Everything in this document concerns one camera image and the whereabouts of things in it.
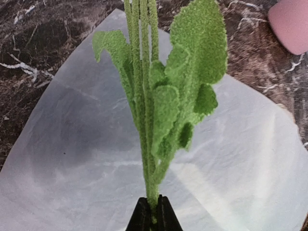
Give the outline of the white translucent wrapping paper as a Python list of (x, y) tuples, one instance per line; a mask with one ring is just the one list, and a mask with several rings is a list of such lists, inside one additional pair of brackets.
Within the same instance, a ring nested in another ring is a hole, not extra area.
[[(218, 107), (160, 193), (185, 231), (298, 231), (308, 153), (290, 114), (225, 75)], [(3, 231), (123, 231), (145, 196), (139, 134), (108, 53), (88, 36), (46, 88), (0, 173)]]

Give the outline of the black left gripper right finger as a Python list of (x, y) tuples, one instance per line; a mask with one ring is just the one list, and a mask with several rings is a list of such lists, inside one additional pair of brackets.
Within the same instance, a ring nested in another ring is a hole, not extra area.
[(158, 198), (157, 228), (159, 231), (183, 231), (169, 199), (162, 195)]

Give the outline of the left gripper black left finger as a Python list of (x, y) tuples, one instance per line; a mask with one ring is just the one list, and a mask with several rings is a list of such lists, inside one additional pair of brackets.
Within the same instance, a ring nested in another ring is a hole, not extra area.
[(151, 209), (147, 199), (140, 197), (127, 225), (126, 231), (150, 231)]

